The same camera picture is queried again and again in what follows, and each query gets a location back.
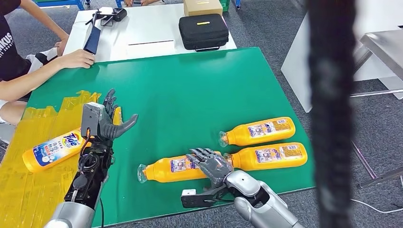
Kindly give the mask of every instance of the orange bottle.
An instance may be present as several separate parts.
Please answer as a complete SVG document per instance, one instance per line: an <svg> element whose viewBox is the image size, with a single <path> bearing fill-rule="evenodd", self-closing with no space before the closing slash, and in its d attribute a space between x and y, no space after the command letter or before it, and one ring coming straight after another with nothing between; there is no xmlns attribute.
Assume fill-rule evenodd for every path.
<svg viewBox="0 0 403 228"><path fill-rule="evenodd" d="M139 165L137 178L140 183L154 180L161 183L187 181L206 178L206 175L199 169L199 166L190 161L186 155L162 158L151 165Z"/></svg>
<svg viewBox="0 0 403 228"><path fill-rule="evenodd" d="M22 159L30 172L39 172L79 153L84 142L80 129L75 129L27 150Z"/></svg>
<svg viewBox="0 0 403 228"><path fill-rule="evenodd" d="M224 157L234 168L245 171L296 167L308 160L304 145L298 142L249 147Z"/></svg>
<svg viewBox="0 0 403 228"><path fill-rule="evenodd" d="M289 117L279 117L242 124L229 132L220 132L220 145L246 146L287 139L295 134L295 125Z"/></svg>

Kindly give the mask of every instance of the tide logo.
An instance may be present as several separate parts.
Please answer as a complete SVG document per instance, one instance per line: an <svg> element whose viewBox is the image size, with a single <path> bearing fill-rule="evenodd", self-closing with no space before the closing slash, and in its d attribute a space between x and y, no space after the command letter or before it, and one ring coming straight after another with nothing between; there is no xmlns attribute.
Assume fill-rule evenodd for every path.
<svg viewBox="0 0 403 228"><path fill-rule="evenodd" d="M79 136L77 134L71 133L70 135L63 137L62 143L65 147L70 148L80 145L80 141L78 139Z"/></svg>

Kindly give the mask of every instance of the blue chair leg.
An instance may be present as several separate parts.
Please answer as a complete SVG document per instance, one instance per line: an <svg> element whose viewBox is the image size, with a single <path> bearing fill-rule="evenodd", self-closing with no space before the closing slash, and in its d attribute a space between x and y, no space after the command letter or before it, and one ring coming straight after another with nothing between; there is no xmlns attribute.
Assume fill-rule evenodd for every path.
<svg viewBox="0 0 403 228"><path fill-rule="evenodd" d="M120 0L115 0L116 1L116 5L118 8L122 7L122 3L120 2Z"/></svg>
<svg viewBox="0 0 403 228"><path fill-rule="evenodd" d="M81 2L81 0L77 0L76 3L77 3L77 6L78 6L78 9L79 9L79 10L85 10L85 9L84 9L84 6L83 6L83 3Z"/></svg>

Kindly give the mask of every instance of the bottle label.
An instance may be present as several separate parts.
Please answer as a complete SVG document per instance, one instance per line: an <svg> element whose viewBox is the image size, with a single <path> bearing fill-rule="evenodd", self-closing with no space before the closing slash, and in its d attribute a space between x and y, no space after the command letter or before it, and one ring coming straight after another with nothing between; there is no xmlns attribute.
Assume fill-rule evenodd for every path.
<svg viewBox="0 0 403 228"><path fill-rule="evenodd" d="M34 147L34 156L41 166L46 166L71 153L71 149L79 148L80 135L71 133L69 135L57 137L41 145Z"/></svg>
<svg viewBox="0 0 403 228"><path fill-rule="evenodd" d="M290 130L291 126L286 119L280 119L277 121L266 122L264 124L258 124L248 127L249 133L252 138L258 138L265 135L270 135L275 132Z"/></svg>
<svg viewBox="0 0 403 228"><path fill-rule="evenodd" d="M273 148L255 150L255 153L259 163L281 160L279 152Z"/></svg>
<svg viewBox="0 0 403 228"><path fill-rule="evenodd" d="M190 161L188 158L172 159L171 160L171 172L180 172L189 169L198 169L199 166L196 163Z"/></svg>
<svg viewBox="0 0 403 228"><path fill-rule="evenodd" d="M302 152L298 145L289 145L280 147L281 157L286 160L302 158Z"/></svg>

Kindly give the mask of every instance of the robotic arm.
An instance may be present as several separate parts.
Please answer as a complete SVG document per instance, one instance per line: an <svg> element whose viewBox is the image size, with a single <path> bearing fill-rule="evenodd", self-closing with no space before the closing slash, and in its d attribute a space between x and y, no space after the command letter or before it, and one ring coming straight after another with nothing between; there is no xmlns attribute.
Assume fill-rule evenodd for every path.
<svg viewBox="0 0 403 228"><path fill-rule="evenodd" d="M199 165L210 178L212 188L202 194L196 190L182 192L185 208L211 207L231 193L237 212L256 228L303 228L288 210L287 204L264 182L244 171L233 171L232 165L214 151L191 149L187 157Z"/></svg>
<svg viewBox="0 0 403 228"><path fill-rule="evenodd" d="M112 89L103 104L90 102L83 106L81 135L86 139L78 160L78 171L51 221L45 228L90 228L100 201L108 170L114 163L113 140L118 138L137 121L133 115L122 125L113 125L112 118L117 105Z"/></svg>

